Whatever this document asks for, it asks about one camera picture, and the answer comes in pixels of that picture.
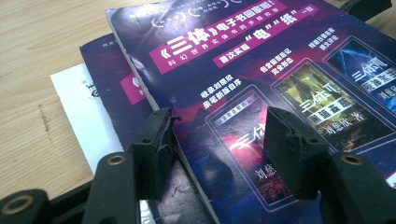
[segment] purple cover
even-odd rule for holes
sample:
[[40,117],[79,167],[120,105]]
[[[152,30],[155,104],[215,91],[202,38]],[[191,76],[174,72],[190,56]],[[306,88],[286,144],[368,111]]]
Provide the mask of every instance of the purple cover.
[[317,0],[170,1],[106,10],[221,223],[319,223],[262,145],[266,108],[299,116],[330,152],[396,171],[396,44]]
[[[80,51],[120,143],[127,150],[152,112],[151,106],[113,34],[85,44]],[[180,210],[178,205],[186,202],[193,203]],[[158,224],[211,220],[179,161],[173,165],[162,201],[148,201],[148,206]]]

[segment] wooden desk surface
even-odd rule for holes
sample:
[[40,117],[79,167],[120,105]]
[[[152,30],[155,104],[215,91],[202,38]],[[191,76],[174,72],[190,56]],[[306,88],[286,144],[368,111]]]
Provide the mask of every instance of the wooden desk surface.
[[[33,188],[53,198],[92,179],[50,75],[83,63],[78,48],[111,32],[106,7],[149,2],[0,2],[0,199]],[[369,23],[395,38],[395,7]]]

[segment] magazine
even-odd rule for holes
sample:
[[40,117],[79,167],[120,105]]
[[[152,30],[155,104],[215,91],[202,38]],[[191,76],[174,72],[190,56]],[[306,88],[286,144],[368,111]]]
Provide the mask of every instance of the magazine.
[[167,1],[108,8],[153,109],[171,107],[184,160],[221,223],[319,223],[262,145],[266,108],[296,114],[329,152],[396,171],[396,44],[317,0]]
[[[123,150],[128,150],[152,112],[149,102],[113,34],[85,44],[80,51],[92,78],[91,82],[87,81],[84,85],[87,90],[94,90],[95,95],[100,96]],[[147,202],[158,224],[211,221],[179,160],[173,165],[161,201]],[[178,206],[185,202],[189,203],[183,208]]]

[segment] book image on cover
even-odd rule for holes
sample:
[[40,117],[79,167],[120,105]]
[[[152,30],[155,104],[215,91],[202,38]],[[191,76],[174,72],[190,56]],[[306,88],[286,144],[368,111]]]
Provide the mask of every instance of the book image on cover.
[[356,37],[348,38],[342,47],[325,59],[378,102],[396,113],[396,68],[394,62],[381,56]]
[[394,133],[311,61],[297,67],[274,88],[337,151],[357,150]]
[[222,140],[225,150],[230,152],[268,211],[295,202],[262,149],[268,100],[254,86],[247,87],[234,98],[207,117],[212,131]]
[[[182,160],[218,223],[322,221],[319,199],[294,200],[265,156],[269,105],[311,125],[330,153],[360,154],[384,179],[396,172],[396,117],[324,62],[351,36],[396,60],[396,42],[363,21],[322,0],[171,0],[106,15],[152,108],[181,116],[174,133]],[[308,108],[312,92],[289,85],[305,83],[311,70],[309,88],[329,97]],[[238,150],[233,141],[250,145]]]

